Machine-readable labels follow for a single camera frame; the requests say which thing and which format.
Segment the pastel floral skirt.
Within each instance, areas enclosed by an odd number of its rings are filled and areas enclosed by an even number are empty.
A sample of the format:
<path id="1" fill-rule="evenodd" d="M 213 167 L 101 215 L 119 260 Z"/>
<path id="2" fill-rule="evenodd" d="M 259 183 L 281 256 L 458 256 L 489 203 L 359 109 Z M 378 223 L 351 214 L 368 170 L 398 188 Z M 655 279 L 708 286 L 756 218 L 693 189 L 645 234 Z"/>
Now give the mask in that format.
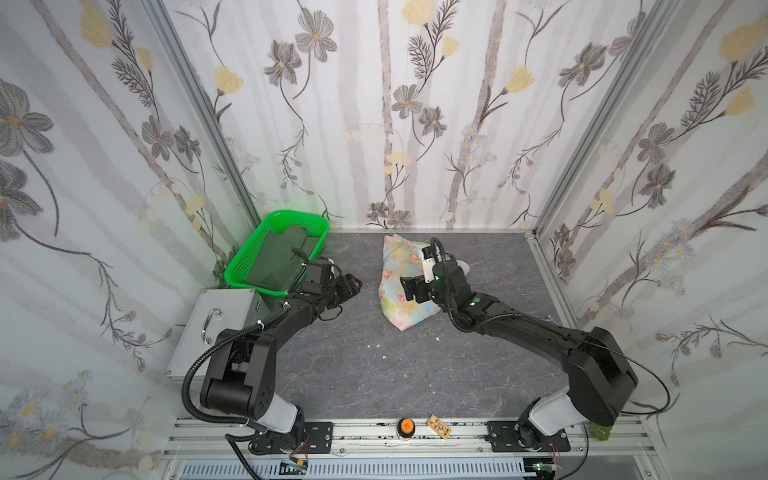
<path id="1" fill-rule="evenodd" d="M 384 237 L 383 270 L 378 290 L 380 307 L 386 319 L 401 332 L 439 312 L 447 312 L 431 301 L 421 304 L 407 301 L 400 283 L 401 277 L 423 275 L 421 251 L 430 245 L 397 234 Z"/>

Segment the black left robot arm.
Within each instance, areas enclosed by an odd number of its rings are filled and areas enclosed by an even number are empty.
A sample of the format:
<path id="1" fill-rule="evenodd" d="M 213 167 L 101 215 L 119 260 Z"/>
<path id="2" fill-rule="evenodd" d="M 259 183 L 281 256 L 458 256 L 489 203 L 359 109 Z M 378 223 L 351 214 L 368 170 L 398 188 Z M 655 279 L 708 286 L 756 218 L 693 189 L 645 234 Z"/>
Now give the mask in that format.
<path id="1" fill-rule="evenodd" d="M 226 440 L 246 442 L 254 454 L 303 447 L 309 437 L 304 413 L 276 393 L 277 354 L 296 333 L 326 311 L 341 310 L 361 289 L 361 280 L 331 260 L 308 261 L 303 280 L 278 312 L 240 330 L 223 330 L 192 363 L 181 386 L 185 410 L 206 423 L 252 429 L 250 435 L 228 435 Z"/>

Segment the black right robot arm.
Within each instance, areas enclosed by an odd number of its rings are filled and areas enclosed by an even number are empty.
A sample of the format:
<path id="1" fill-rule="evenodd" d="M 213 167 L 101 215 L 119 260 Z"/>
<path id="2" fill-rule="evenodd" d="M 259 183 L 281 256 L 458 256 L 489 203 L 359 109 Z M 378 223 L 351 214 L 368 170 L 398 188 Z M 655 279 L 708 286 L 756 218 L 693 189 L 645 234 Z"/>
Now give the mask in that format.
<path id="1" fill-rule="evenodd" d="M 671 404 L 667 384 L 638 360 L 624 354 L 613 335 L 595 327 L 590 331 L 555 325 L 513 308 L 495 296 L 470 288 L 464 271 L 448 262 L 438 274 L 404 277 L 400 283 L 408 301 L 431 301 L 448 314 L 462 333 L 477 333 L 508 341 L 560 368 L 568 385 L 547 397 L 534 399 L 519 415 L 514 441 L 524 450 L 538 450 L 561 436 L 567 427 L 593 423 L 611 427 L 639 385 L 636 368 L 651 375 Z"/>

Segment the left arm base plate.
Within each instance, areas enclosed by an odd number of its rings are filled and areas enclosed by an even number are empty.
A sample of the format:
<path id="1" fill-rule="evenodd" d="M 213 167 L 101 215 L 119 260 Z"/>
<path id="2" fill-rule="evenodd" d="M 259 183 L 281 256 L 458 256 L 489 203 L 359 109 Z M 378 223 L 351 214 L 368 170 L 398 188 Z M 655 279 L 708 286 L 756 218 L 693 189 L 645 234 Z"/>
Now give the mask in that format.
<path id="1" fill-rule="evenodd" d="M 333 422 L 305 422 L 290 433 L 268 431 L 248 443 L 248 451 L 254 455 L 309 455 L 329 454 L 333 441 Z"/>

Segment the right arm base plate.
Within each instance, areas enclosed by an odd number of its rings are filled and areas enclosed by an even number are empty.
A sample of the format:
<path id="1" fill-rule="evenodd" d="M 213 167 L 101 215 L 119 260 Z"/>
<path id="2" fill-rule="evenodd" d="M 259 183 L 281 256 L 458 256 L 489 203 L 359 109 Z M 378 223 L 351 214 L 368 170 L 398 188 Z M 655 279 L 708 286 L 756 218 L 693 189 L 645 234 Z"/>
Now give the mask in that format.
<path id="1" fill-rule="evenodd" d="M 494 453 L 571 451 L 571 445 L 564 430 L 558 431 L 553 436 L 544 436 L 527 423 L 519 426 L 516 420 L 488 421 L 486 427 L 486 440 L 491 444 Z"/>

